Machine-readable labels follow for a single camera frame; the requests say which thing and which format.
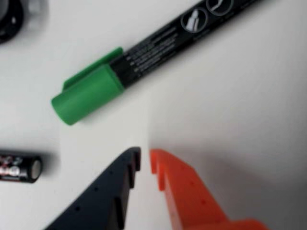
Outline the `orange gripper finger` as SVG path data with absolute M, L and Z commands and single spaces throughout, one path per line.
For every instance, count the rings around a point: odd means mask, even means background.
M 265 230 L 255 219 L 230 220 L 188 163 L 163 149 L 150 150 L 151 170 L 165 193 L 175 230 Z

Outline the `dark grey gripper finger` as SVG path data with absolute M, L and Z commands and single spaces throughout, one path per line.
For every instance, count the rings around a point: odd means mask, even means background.
M 141 148 L 125 150 L 46 229 L 124 229 L 129 193 L 140 169 Z

